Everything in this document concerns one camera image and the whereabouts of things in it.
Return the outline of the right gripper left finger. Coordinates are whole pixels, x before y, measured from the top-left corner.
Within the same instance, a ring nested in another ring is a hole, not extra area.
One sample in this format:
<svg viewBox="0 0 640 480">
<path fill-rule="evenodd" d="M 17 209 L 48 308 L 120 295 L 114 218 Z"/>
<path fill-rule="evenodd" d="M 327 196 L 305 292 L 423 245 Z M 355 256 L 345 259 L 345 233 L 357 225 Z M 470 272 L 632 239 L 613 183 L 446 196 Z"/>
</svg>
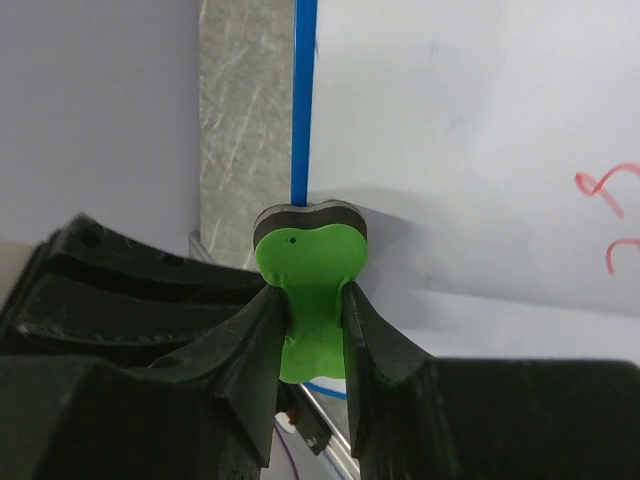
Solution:
<svg viewBox="0 0 640 480">
<path fill-rule="evenodd" d="M 1 244 L 5 479 L 256 479 L 287 322 L 257 274 L 80 215 Z"/>
</svg>

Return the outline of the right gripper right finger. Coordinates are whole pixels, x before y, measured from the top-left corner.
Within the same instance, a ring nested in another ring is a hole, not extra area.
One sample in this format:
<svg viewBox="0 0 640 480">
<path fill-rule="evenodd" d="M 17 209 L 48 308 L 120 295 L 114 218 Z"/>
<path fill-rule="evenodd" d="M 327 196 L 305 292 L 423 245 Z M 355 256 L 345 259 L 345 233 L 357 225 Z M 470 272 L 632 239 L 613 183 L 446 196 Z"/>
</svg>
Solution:
<svg viewBox="0 0 640 480">
<path fill-rule="evenodd" d="M 352 455 L 365 479 L 635 479 L 639 369 L 430 355 L 343 291 Z"/>
</svg>

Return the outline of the green whiteboard eraser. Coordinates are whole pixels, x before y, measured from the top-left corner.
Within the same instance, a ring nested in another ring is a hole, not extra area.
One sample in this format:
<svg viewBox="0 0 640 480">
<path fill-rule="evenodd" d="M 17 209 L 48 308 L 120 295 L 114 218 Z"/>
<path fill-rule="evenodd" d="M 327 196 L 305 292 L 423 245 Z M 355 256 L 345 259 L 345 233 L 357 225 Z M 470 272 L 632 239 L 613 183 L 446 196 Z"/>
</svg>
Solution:
<svg viewBox="0 0 640 480">
<path fill-rule="evenodd" d="M 280 380 L 343 379 L 343 289 L 368 259 L 360 211 L 339 200 L 272 206 L 255 221 L 253 247 L 262 277 L 287 298 Z"/>
</svg>

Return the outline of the blue framed whiteboard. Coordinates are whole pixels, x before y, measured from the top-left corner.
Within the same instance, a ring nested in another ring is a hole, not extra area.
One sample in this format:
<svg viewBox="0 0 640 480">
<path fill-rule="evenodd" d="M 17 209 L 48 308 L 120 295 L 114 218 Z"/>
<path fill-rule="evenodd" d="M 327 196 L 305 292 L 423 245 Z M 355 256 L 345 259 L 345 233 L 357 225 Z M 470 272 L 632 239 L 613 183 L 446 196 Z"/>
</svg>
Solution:
<svg viewBox="0 0 640 480">
<path fill-rule="evenodd" d="M 439 357 L 639 359 L 639 5 L 298 1 L 291 197 Z"/>
</svg>

